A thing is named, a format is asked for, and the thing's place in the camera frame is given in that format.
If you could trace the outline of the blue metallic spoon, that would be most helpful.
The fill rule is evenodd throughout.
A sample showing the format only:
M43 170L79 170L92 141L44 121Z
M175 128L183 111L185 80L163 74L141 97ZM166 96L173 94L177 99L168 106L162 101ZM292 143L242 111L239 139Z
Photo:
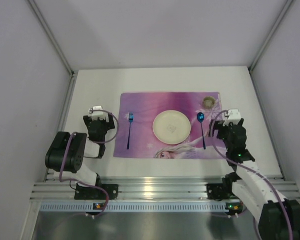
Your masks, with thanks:
M204 114L202 112L197 113L197 121L200 123L200 126L201 126L202 144L203 144L203 149L205 150L206 144L205 144L204 130L203 130Z

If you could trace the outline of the blue metallic fork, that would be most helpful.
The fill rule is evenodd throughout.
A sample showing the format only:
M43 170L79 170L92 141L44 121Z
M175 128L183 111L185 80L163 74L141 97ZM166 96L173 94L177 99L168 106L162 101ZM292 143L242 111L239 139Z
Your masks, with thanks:
M128 132L128 140L127 140L127 149L130 149L130 133L131 133L131 126L132 126L132 123L134 121L134 114L132 112L129 113L129 118L128 118L128 121L129 121L129 132Z

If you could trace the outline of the aluminium rail frame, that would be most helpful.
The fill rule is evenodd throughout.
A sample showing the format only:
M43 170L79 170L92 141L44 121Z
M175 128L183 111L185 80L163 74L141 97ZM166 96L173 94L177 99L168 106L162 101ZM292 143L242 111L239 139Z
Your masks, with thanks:
M208 197L206 185L209 183L220 183L218 178L117 178L106 177L102 179L106 184L117 184L118 195L116 200L128 201L163 201L182 200L199 201ZM45 182L36 182L30 194L30 199L39 200L71 200L74 198L74 190L69 183L59 182L56 178L50 178Z

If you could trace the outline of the purple princess placemat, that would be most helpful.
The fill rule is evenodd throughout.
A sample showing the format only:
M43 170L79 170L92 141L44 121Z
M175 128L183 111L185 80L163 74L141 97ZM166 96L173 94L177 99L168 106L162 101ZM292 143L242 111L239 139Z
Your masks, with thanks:
M222 110L218 92L134 92L120 96L114 157L219 159L226 148L208 136Z

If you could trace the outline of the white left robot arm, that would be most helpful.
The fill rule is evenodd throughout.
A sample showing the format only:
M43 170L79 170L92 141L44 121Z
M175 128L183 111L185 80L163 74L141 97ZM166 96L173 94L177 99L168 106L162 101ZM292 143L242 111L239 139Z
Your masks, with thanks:
M119 129L118 119L110 112L97 110L83 116L87 127L84 132L59 131L45 155L45 166L59 173L59 181L76 181L79 185L101 188L101 178L92 171L84 159L100 159L105 153L105 144L109 130Z

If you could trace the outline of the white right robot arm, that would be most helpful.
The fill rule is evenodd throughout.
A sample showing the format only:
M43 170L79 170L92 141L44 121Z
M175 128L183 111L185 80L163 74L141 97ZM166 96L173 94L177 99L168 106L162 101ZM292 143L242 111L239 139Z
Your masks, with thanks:
M222 140L223 157L233 172L222 179L223 188L238 197L253 215L262 240L300 240L300 204L279 192L261 173L255 158L246 147L243 119L216 120L209 126L209 136Z

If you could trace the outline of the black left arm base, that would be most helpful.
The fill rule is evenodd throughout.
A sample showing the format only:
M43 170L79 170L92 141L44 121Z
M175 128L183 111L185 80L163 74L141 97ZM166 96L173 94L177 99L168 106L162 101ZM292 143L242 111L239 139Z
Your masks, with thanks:
M79 184L74 184L74 181L70 181L70 187L75 191L75 200L106 200L106 194L92 187L81 186ZM116 199L118 196L118 184L102 184L103 188L109 195L109 200Z

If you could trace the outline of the speckled ceramic cup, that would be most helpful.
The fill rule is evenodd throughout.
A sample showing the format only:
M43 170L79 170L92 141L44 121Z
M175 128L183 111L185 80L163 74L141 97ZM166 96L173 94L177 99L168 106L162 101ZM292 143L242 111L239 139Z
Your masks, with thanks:
M211 110L214 107L215 103L216 103L216 99L214 97L207 96L202 100L202 107L203 109Z

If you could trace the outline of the cream plate with bear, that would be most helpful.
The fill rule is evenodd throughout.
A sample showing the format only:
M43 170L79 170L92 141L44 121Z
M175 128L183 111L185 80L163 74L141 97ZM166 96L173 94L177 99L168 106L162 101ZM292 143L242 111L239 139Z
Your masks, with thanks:
M191 132L191 123L180 111L166 110L154 118L152 130L160 142L176 145L188 138Z

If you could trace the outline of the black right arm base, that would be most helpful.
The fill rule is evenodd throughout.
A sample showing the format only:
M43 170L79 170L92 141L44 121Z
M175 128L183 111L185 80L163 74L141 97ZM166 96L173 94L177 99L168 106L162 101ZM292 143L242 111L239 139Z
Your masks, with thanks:
M236 173L230 173L222 178L221 183L208 183L206 184L207 197L210 200L222 201L236 198L233 194L232 186L236 181L241 178Z

